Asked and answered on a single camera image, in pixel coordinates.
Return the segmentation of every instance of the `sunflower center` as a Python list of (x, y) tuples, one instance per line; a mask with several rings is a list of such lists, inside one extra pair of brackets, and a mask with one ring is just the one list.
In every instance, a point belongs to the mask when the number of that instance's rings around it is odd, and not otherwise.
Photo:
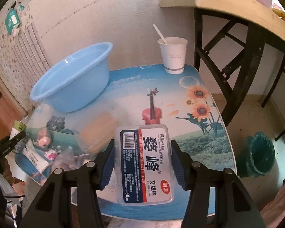
[(200, 115), (206, 115), (206, 109), (204, 107), (198, 108), (197, 111)]
[(198, 90), (198, 91), (195, 91), (195, 95), (198, 96), (198, 97), (203, 97), (204, 96), (204, 92)]

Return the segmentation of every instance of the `teal tissue package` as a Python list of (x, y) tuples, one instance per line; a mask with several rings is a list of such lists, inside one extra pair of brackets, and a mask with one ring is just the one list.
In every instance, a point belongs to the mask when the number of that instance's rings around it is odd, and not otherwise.
[(8, 34), (11, 35), (13, 28), (17, 28), (19, 24), (20, 21), (16, 13), (16, 10), (11, 8), (8, 12), (8, 15), (5, 18), (5, 26), (6, 29), (8, 30)]

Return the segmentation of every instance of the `white plastic spoon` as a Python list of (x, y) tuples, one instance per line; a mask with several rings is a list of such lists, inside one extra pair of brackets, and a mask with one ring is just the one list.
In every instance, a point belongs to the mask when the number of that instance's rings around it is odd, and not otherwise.
[(160, 32), (160, 30), (157, 28), (156, 25), (153, 24), (153, 26), (154, 26), (155, 30), (157, 31), (158, 35), (162, 38), (163, 42), (167, 45), (168, 43), (167, 43), (165, 37), (163, 36), (163, 34)]

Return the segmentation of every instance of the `human hand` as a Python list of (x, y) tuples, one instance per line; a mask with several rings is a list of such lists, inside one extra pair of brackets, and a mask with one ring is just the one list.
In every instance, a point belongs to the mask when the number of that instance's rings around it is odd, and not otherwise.
[(13, 174), (11, 172), (11, 167), (9, 166), (8, 160), (6, 158), (4, 159), (4, 166), (3, 166), (2, 175), (8, 181), (9, 184), (14, 183), (14, 178), (13, 178)]

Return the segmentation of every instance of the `red oval sticker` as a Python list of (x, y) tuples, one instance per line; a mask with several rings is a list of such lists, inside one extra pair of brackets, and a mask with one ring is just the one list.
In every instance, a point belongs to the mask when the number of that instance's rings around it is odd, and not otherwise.
[(160, 182), (160, 187), (165, 194), (170, 193), (170, 186), (166, 180)]

